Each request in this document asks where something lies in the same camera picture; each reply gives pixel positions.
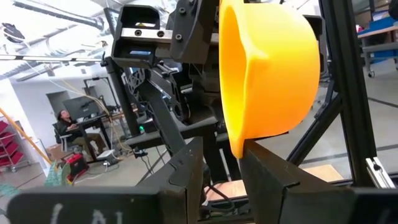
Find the person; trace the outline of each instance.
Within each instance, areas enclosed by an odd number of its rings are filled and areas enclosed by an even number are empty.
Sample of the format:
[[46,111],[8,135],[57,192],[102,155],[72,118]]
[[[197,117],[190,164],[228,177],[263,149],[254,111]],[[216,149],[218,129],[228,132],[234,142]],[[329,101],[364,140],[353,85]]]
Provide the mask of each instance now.
[[[83,134],[79,130],[73,131],[77,128],[77,122],[71,119],[69,112],[67,110],[61,110],[58,113],[57,120],[58,134],[60,136],[71,134],[71,136],[67,137],[67,142],[81,146],[87,152],[87,155],[90,157],[90,159],[92,159],[90,150],[86,144]],[[103,149],[106,147],[101,135],[98,133],[87,133],[87,138],[90,142],[95,142],[98,148],[98,153],[101,154]]]

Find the office chair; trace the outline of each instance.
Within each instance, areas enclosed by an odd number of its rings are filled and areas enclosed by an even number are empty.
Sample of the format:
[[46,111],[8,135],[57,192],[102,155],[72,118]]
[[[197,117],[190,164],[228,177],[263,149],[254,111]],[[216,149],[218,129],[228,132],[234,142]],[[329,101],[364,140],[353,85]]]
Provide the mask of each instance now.
[[55,132],[55,139],[58,144],[61,144],[62,152],[75,152],[75,153],[81,153],[83,148],[77,144],[73,144],[67,141],[67,138],[72,136],[72,134],[66,134],[66,135],[59,135],[57,131],[57,124],[52,125],[54,127],[54,132]]

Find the shelf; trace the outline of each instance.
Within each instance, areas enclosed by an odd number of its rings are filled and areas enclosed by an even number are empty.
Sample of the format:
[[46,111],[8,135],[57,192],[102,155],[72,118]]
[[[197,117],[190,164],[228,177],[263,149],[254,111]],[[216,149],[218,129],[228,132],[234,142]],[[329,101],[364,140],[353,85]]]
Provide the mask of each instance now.
[[19,145],[15,142],[10,143],[7,147],[6,150],[0,151],[0,158],[1,157],[6,157],[7,155],[12,156],[14,152],[18,150]]
[[0,121],[0,133],[2,133],[7,126],[8,126],[7,123],[5,123],[4,121]]
[[24,157],[24,154],[17,151],[14,153],[13,156],[11,156],[11,160],[9,160],[8,158],[0,159],[0,167],[16,165],[16,164],[18,164],[19,161],[21,161],[21,159],[23,157]]
[[12,142],[12,137],[15,134],[5,132],[0,134],[0,145],[7,146],[10,142]]

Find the cardboard box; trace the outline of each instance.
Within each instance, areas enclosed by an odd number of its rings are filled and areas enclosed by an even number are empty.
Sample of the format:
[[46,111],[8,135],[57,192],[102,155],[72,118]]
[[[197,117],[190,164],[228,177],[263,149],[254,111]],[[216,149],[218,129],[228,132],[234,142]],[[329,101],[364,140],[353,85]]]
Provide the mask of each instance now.
[[71,152],[62,152],[62,146],[60,144],[50,146],[46,148],[45,151],[47,152],[47,155],[51,161],[60,160],[71,154]]

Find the storage rack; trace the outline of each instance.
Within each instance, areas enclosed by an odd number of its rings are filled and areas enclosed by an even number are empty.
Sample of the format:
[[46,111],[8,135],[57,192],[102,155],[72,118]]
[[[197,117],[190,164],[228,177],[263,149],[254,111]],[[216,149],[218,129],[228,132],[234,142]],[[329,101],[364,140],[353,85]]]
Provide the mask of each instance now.
[[16,167],[21,162],[29,161],[24,159],[24,153],[20,150],[20,145],[16,139],[18,132],[5,120],[0,120],[0,168],[9,167],[12,172],[16,172]]

